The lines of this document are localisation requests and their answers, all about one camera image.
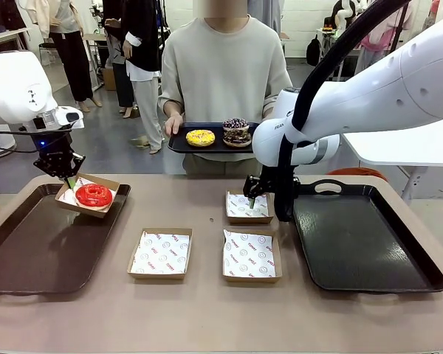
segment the red donut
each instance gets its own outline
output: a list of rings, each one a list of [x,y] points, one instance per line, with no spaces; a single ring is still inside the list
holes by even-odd
[[[103,209],[113,200],[110,190],[99,184],[86,184],[82,186],[75,193],[75,197],[79,204],[95,209]]]

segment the black pants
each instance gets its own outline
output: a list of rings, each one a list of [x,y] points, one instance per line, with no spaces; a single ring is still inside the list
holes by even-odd
[[[133,107],[134,95],[130,78],[126,74],[125,64],[113,63],[113,75],[117,85],[118,103],[120,107]]]
[[[58,54],[61,57],[64,71],[66,72],[69,86],[71,86],[74,100],[83,102],[92,98],[92,82],[90,81],[89,59],[83,46],[80,32],[72,33],[50,33]]]

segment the black tray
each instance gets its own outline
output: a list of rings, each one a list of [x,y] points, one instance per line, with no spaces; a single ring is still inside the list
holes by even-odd
[[[258,123],[250,123],[250,133],[258,127]],[[185,136],[189,131],[206,129],[215,134],[215,142],[207,147],[189,145]],[[253,153],[252,145],[246,147],[230,147],[223,143],[223,123],[184,123],[177,135],[171,136],[168,147],[177,153]]]
[[[0,226],[0,294],[68,294],[89,281],[131,187],[103,219],[61,209],[61,187],[38,187]]]
[[[321,184],[341,191],[317,192]],[[332,180],[302,185],[294,213],[310,275],[320,288],[443,291],[443,274],[375,187]]]

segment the tray rim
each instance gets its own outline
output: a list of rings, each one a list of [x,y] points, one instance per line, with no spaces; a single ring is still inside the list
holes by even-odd
[[[254,127],[254,129],[256,129],[258,126],[260,125],[260,123],[254,123],[254,122],[250,122],[250,127]],[[184,122],[184,124],[181,125],[181,128],[189,128],[189,127],[193,127],[193,128],[210,128],[210,127],[215,127],[215,128],[222,128],[223,127],[223,122]],[[210,154],[210,155],[218,155],[220,153],[253,153],[253,144],[249,145],[247,148],[250,148],[251,151],[239,151],[239,150],[235,150],[235,148],[233,148],[233,150],[229,150],[229,151],[225,151],[225,152],[213,152],[213,151],[194,151],[194,152],[186,152],[180,149],[175,149],[174,148],[174,140],[175,140],[176,136],[171,135],[171,138],[169,139],[168,142],[168,148],[170,150],[172,150],[175,153],[189,153],[189,154],[197,154],[197,153],[203,153],[203,154]]]
[[[28,193],[27,195],[26,195],[26,197],[19,203],[19,205],[11,212],[11,213],[9,213],[9,215],[1,222],[1,224],[0,224],[0,228],[3,226],[3,224],[8,220],[8,218],[10,218],[13,214],[14,214],[14,212],[16,211],[16,210],[18,210],[20,207],[21,207],[21,205],[23,205],[23,203],[25,203],[27,200],[28,200],[28,198],[35,192],[35,191],[37,191],[38,189],[40,189],[40,188],[42,188],[42,187],[48,187],[48,186],[54,186],[54,187],[56,187],[58,190],[62,187],[62,183],[44,183],[44,184],[39,184],[38,186],[35,186],[33,189],[31,189],[31,192],[30,193]],[[120,191],[120,188],[122,188],[122,187],[127,187],[128,188],[128,191],[127,192],[125,192],[125,193],[122,193],[122,194],[119,194],[118,192]],[[97,259],[96,259],[96,261],[95,261],[95,263],[94,263],[94,265],[93,265],[93,267],[92,267],[92,269],[90,270],[90,272],[89,272],[89,276],[85,279],[85,281],[81,284],[81,285],[79,285],[77,288],[73,288],[72,290],[69,290],[69,291],[0,291],[0,296],[1,295],[10,295],[10,296],[18,296],[18,297],[20,297],[20,296],[32,296],[32,295],[44,295],[44,296],[46,296],[46,295],[50,295],[50,296],[57,296],[57,295],[68,295],[68,294],[74,294],[74,293],[77,293],[79,290],[81,290],[88,282],[89,282],[89,280],[92,278],[92,275],[93,275],[93,273],[94,273],[94,271],[95,271],[95,268],[97,267],[97,264],[99,263],[99,261],[100,261],[100,258],[102,257],[102,254],[103,254],[103,252],[104,252],[104,250],[105,250],[105,247],[106,247],[106,244],[107,244],[107,242],[108,242],[108,240],[109,240],[109,238],[110,238],[110,236],[111,236],[111,232],[113,231],[113,228],[114,228],[114,226],[115,226],[115,224],[116,224],[116,221],[117,221],[117,219],[118,219],[118,216],[120,215],[120,213],[121,213],[121,211],[122,211],[122,209],[123,209],[123,207],[125,206],[125,204],[126,204],[126,200],[128,199],[128,195],[129,195],[129,193],[131,192],[131,185],[129,185],[129,184],[120,184],[120,186],[119,186],[119,188],[118,188],[118,191],[117,191],[117,195],[121,195],[121,196],[124,196],[124,199],[123,199],[123,202],[121,203],[121,207],[120,207],[120,209],[118,210],[118,213],[116,214],[116,216],[115,216],[115,219],[113,220],[113,222],[111,223],[111,226],[109,227],[109,232],[107,233],[107,236],[106,236],[106,239],[105,239],[105,242],[104,242],[104,244],[103,244],[103,247],[102,247],[102,250],[101,250],[101,253],[99,253],[99,255],[98,255],[98,257],[97,257]]]
[[[315,181],[311,184],[302,184],[302,186],[305,187],[309,187],[312,188],[315,191],[315,188],[321,184],[335,184],[337,186],[340,187],[350,187],[350,188],[368,188],[370,190],[374,190],[375,192],[377,192],[381,198],[384,200],[384,202],[389,206],[389,208],[391,208],[391,211],[395,214],[395,216],[398,217],[398,219],[401,220],[401,222],[403,223],[403,226],[410,232],[411,236],[413,237],[413,239],[417,242],[418,246],[420,247],[420,249],[430,258],[431,262],[433,263],[433,265],[435,266],[436,270],[439,272],[440,276],[443,279],[443,272],[442,270],[437,266],[437,264],[435,263],[435,261],[433,260],[433,258],[431,258],[431,256],[428,254],[428,252],[423,248],[422,244],[416,239],[415,235],[413,234],[413,232],[410,230],[410,228],[408,227],[408,225],[406,223],[404,223],[402,221],[402,219],[398,216],[398,214],[396,213],[396,211],[394,210],[394,208],[389,204],[387,198],[385,198],[382,193],[380,192],[380,189],[372,186],[370,184],[346,184],[343,183],[341,181],[335,180],[335,179],[329,179],[329,178],[325,178],[325,179],[321,179],[318,181]],[[330,191],[325,191],[325,192],[316,192],[316,194],[307,194],[307,193],[303,193],[301,195],[341,195],[341,192],[330,192]],[[383,295],[383,294],[434,294],[434,293],[440,293],[443,291],[443,287],[442,288],[435,288],[435,289],[394,289],[394,290],[371,290],[371,289],[357,289],[357,288],[336,288],[336,287],[329,287],[329,286],[325,286],[323,284],[321,284],[320,282],[318,282],[318,279],[315,278],[314,274],[312,273],[312,265],[309,261],[309,257],[307,256],[307,252],[305,250],[305,244],[303,242],[303,238],[300,235],[300,232],[298,231],[298,229],[300,228],[297,222],[297,218],[295,217],[295,227],[296,227],[296,231],[298,233],[298,237],[299,237],[299,241],[301,242],[301,247],[302,247],[302,252],[303,252],[303,256],[305,258],[305,263],[307,265],[307,268],[309,270],[309,275],[310,278],[312,279],[313,283],[319,287],[320,289],[324,290],[324,291],[334,291],[334,292],[341,292],[341,293],[357,293],[357,294],[378,294],[378,295]]]

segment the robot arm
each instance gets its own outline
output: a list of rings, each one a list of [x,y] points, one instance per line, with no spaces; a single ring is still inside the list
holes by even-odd
[[[0,53],[0,124],[22,124],[39,159],[34,165],[68,179],[85,159],[71,149],[70,128],[83,128],[82,112],[58,107],[41,64],[31,52]]]
[[[305,163],[304,147],[325,136],[415,128],[443,119],[443,21],[347,82],[324,83],[350,47],[405,2],[374,2],[339,38],[323,67],[320,62],[296,93],[296,101],[283,93],[275,108],[277,119],[256,129],[253,151],[264,168],[261,178],[247,179],[244,193],[255,198],[274,192],[281,221],[292,217],[298,180],[292,180],[291,165]],[[373,23],[367,25],[373,15]],[[358,28],[362,32],[355,34]]]

